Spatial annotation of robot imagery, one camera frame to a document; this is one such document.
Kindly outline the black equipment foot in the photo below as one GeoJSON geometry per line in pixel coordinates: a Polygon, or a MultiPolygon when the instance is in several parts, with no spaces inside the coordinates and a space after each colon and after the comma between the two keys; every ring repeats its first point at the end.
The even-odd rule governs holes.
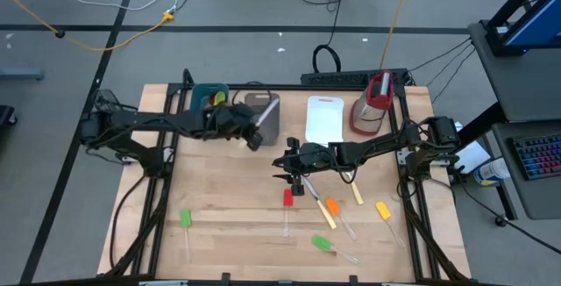
{"type": "Polygon", "coordinates": [[[0,127],[14,126],[17,122],[15,109],[9,105],[0,105],[0,127]]]}

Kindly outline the red and grey container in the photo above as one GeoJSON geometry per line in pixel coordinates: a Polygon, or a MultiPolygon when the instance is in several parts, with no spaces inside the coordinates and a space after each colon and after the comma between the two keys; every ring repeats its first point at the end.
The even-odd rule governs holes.
{"type": "Polygon", "coordinates": [[[350,115],[351,129],[361,135],[376,135],[393,99],[393,73],[382,70],[354,102],[350,115]]]}

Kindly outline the black aluminium table frame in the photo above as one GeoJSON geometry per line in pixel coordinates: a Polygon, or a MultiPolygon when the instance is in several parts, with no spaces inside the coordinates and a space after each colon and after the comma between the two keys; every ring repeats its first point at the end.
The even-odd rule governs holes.
{"type": "Polygon", "coordinates": [[[286,281],[414,282],[442,274],[431,264],[421,235],[409,225],[396,193],[398,164],[393,154],[369,160],[358,171],[364,203],[355,202],[351,188],[334,172],[310,179],[322,197],[342,204],[358,241],[338,225],[331,230],[311,195],[297,197],[289,210],[289,240],[283,237],[282,175],[272,164],[286,149],[288,137],[302,139],[307,102],[312,96],[339,97],[351,105],[358,89],[278,84],[259,93],[280,97],[280,136],[273,147],[251,151],[242,141],[200,141],[179,137],[172,179],[168,182],[166,215],[146,239],[127,275],[159,279],[212,280],[228,274],[231,282],[286,281]],[[406,249],[397,246],[375,208],[384,202],[392,225],[406,249]],[[187,263],[180,212],[189,209],[192,262],[187,263]],[[353,264],[312,244],[321,235],[336,248],[359,259],[353,264]]]}

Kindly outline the green spatula clear handle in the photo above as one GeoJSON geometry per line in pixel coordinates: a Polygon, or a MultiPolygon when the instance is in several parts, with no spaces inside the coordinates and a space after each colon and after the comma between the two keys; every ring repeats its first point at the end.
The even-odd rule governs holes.
{"type": "Polygon", "coordinates": [[[346,260],[348,260],[349,262],[353,263],[353,264],[360,264],[360,261],[358,258],[336,248],[329,240],[327,240],[326,238],[324,238],[321,235],[313,235],[311,238],[312,244],[317,247],[318,249],[324,251],[324,252],[332,252],[335,253],[337,255],[340,255],[342,257],[344,257],[346,260]]]}
{"type": "Polygon", "coordinates": [[[190,246],[189,232],[188,232],[188,229],[192,225],[190,210],[189,209],[181,210],[180,218],[181,218],[181,227],[184,233],[186,259],[187,259],[187,263],[190,264],[192,262],[192,250],[190,246]]]}

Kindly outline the grey metal floor foot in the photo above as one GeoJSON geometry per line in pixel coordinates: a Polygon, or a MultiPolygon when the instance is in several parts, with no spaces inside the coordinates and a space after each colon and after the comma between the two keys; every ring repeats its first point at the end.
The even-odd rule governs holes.
{"type": "Polygon", "coordinates": [[[0,79],[37,80],[42,81],[45,72],[41,68],[2,68],[0,67],[0,79]]]}

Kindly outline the orange spatula clear handle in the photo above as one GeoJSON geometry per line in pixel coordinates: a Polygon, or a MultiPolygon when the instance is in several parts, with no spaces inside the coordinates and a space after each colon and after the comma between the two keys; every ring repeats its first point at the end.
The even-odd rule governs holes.
{"type": "Polygon", "coordinates": [[[328,197],[326,199],[325,203],[326,203],[327,208],[330,211],[330,213],[340,220],[340,222],[344,226],[345,230],[347,231],[347,234],[349,235],[350,239],[353,242],[357,242],[358,241],[357,235],[353,231],[352,227],[347,222],[347,220],[344,218],[342,209],[341,209],[340,205],[338,204],[337,200],[335,200],[332,197],[328,197]]]}

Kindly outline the white bottle blue yellow label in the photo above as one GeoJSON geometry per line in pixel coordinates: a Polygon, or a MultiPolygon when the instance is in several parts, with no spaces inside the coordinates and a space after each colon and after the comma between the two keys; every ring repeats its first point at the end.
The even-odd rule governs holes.
{"type": "Polygon", "coordinates": [[[507,163],[500,157],[477,168],[472,176],[479,185],[491,186],[509,178],[510,173],[507,163]]]}

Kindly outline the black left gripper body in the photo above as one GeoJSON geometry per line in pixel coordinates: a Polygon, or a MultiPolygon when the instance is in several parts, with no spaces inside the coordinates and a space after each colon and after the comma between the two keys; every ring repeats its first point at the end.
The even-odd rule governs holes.
{"type": "Polygon", "coordinates": [[[243,139],[242,145],[257,151],[263,140],[253,121],[255,112],[246,104],[217,106],[210,110],[205,124],[205,139],[243,139]]]}

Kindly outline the grey monitor desk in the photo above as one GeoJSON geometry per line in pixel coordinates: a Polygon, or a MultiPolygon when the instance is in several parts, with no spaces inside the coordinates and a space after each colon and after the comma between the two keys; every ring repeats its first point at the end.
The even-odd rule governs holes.
{"type": "Polygon", "coordinates": [[[482,24],[470,24],[468,31],[507,120],[561,120],[561,48],[496,57],[482,24]]]}

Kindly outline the black power strip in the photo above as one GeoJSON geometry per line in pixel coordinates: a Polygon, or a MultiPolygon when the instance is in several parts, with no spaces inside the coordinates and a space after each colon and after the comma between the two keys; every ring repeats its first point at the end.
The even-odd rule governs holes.
{"type": "MultiPolygon", "coordinates": [[[[411,84],[414,82],[405,68],[391,69],[394,82],[397,84],[411,84]]],[[[380,70],[356,70],[330,73],[309,73],[301,75],[302,85],[325,87],[353,87],[363,89],[380,73],[380,70]]]]}

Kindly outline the black monitor stand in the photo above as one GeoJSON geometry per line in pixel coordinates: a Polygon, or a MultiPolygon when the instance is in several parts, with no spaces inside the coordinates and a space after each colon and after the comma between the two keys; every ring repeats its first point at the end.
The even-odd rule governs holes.
{"type": "Polygon", "coordinates": [[[520,19],[519,18],[512,25],[509,25],[509,18],[527,2],[528,0],[507,0],[494,14],[494,16],[483,24],[486,30],[487,44],[490,46],[495,56],[517,56],[523,55],[529,51],[528,50],[524,53],[521,49],[509,49],[501,44],[501,36],[503,36],[520,19]]]}

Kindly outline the yellow spatula clear handle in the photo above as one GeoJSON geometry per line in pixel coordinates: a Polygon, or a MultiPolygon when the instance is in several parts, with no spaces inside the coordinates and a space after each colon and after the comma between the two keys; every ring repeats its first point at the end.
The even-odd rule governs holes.
{"type": "Polygon", "coordinates": [[[380,214],[381,219],[387,225],[387,228],[389,229],[389,231],[392,233],[394,241],[397,244],[397,246],[400,247],[401,249],[405,250],[406,247],[405,247],[405,244],[404,244],[401,236],[395,231],[395,229],[392,225],[392,222],[391,222],[392,213],[388,209],[387,205],[384,202],[377,202],[375,204],[375,208],[378,211],[378,213],[380,214]]]}

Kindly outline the backlit computer keyboard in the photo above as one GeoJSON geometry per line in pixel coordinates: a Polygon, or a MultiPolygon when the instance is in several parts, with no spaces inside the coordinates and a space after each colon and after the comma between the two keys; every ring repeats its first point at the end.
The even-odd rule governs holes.
{"type": "Polygon", "coordinates": [[[510,143],[527,181],[561,175],[561,134],[512,138],[510,143]]]}

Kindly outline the red spatula clear handle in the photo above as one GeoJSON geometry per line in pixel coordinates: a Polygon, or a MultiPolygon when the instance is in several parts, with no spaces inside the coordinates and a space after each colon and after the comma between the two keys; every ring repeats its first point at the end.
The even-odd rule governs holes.
{"type": "Polygon", "coordinates": [[[283,208],[284,208],[284,226],[283,237],[285,241],[289,240],[289,210],[293,206],[293,196],[291,189],[284,189],[283,208]]]}

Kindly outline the grey keyboard desk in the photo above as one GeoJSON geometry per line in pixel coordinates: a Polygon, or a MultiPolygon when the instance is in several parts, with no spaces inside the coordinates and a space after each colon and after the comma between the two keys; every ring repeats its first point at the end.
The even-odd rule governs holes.
{"type": "Polygon", "coordinates": [[[561,175],[527,181],[510,143],[512,138],[561,134],[561,121],[495,124],[492,132],[527,216],[533,220],[561,219],[561,175]]]}

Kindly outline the teal plastic bin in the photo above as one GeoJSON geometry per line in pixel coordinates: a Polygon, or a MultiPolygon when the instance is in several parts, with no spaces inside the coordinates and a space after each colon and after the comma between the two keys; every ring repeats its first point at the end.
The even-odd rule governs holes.
{"type": "Polygon", "coordinates": [[[209,105],[209,97],[215,95],[218,91],[225,94],[229,99],[229,87],[224,83],[198,83],[191,90],[191,98],[189,109],[202,110],[209,105]]]}

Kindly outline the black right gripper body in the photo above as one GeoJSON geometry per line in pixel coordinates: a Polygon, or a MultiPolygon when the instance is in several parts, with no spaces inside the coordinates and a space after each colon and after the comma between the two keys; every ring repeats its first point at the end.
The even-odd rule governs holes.
{"type": "Polygon", "coordinates": [[[287,139],[289,149],[288,154],[299,154],[300,162],[297,166],[287,167],[287,172],[293,176],[291,191],[294,197],[304,195],[304,185],[302,178],[312,173],[323,172],[331,167],[330,152],[327,147],[317,143],[304,143],[300,145],[300,141],[296,138],[289,137],[287,139]]]}

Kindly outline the white paper sheet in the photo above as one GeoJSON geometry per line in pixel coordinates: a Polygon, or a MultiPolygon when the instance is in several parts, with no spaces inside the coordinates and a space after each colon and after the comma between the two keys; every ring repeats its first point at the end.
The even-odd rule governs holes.
{"type": "Polygon", "coordinates": [[[455,162],[454,168],[464,174],[470,174],[475,168],[489,160],[491,156],[485,148],[478,142],[473,141],[456,153],[459,158],[455,162]]]}

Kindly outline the black mesh power supply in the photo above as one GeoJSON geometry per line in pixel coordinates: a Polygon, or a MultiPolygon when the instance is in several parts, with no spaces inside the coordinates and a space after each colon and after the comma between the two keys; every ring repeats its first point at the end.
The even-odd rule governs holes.
{"type": "Polygon", "coordinates": [[[124,106],[118,101],[110,89],[99,89],[93,99],[97,111],[123,111],[124,106]]]}

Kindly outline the white plastic bin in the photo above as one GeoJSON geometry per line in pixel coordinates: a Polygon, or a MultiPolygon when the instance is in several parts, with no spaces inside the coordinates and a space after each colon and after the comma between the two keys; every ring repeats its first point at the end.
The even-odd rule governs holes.
{"type": "Polygon", "coordinates": [[[305,139],[328,145],[342,142],[344,100],[338,97],[312,96],[307,103],[305,139]]]}

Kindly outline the blue-screen computer monitor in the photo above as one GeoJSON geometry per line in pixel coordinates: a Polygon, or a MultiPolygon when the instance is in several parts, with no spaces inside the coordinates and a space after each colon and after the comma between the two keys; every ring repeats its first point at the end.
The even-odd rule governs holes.
{"type": "Polygon", "coordinates": [[[538,0],[503,36],[509,49],[561,48],[561,0],[538,0]]]}

